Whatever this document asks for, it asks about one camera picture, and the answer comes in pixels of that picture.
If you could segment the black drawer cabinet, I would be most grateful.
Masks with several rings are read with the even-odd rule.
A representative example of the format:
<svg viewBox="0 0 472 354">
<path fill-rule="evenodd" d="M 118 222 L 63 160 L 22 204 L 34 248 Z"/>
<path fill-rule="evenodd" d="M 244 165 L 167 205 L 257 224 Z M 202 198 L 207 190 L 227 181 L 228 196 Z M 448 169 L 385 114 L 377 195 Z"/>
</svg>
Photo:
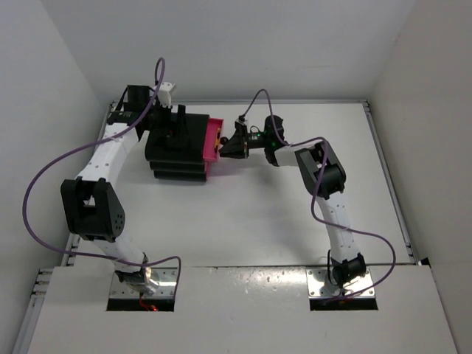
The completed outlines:
<svg viewBox="0 0 472 354">
<path fill-rule="evenodd" d="M 207 181 L 204 144 L 209 115 L 160 114 L 150 126 L 145 159 L 157 179 Z"/>
</svg>

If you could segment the pink top drawer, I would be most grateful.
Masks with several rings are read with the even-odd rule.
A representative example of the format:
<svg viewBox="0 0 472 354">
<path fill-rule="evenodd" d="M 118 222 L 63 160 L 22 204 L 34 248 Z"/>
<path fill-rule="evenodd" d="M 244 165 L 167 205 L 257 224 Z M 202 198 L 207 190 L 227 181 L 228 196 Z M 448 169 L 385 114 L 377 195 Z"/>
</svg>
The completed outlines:
<svg viewBox="0 0 472 354">
<path fill-rule="evenodd" d="M 210 117 L 208 120 L 203 150 L 205 162 L 216 162 L 219 159 L 223 123 L 223 119 Z"/>
</svg>

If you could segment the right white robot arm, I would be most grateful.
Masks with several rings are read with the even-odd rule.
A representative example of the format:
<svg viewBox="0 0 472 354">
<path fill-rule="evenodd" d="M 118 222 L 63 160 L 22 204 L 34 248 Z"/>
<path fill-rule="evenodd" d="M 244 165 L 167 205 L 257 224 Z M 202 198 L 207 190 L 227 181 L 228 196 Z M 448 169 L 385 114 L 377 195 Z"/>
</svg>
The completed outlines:
<svg viewBox="0 0 472 354">
<path fill-rule="evenodd" d="M 254 149 L 264 150 L 267 162 L 275 167 L 297 167 L 305 189 L 322 212 L 330 241 L 326 281 L 334 296 L 345 296 L 345 286 L 367 272 L 364 256 L 356 245 L 345 208 L 346 173 L 330 145 L 289 143 L 285 141 L 282 118 L 269 116 L 264 129 L 251 131 L 245 117 L 235 121 L 235 132 L 220 140 L 219 154 L 224 158 L 247 159 Z"/>
</svg>

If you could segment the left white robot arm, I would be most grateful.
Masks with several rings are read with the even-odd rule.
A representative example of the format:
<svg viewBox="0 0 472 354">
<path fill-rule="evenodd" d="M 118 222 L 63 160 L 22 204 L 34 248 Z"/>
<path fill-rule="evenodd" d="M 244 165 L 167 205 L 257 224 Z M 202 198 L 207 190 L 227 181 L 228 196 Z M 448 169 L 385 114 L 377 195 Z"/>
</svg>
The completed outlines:
<svg viewBox="0 0 472 354">
<path fill-rule="evenodd" d="M 115 192 L 125 160 L 160 114 L 172 108 L 174 84 L 128 86 L 107 117 L 103 137 L 88 164 L 60 186 L 69 231 L 94 244 L 114 264 L 118 280 L 140 295 L 152 296 L 159 288 L 147 255 L 125 233 L 125 210 Z"/>
</svg>

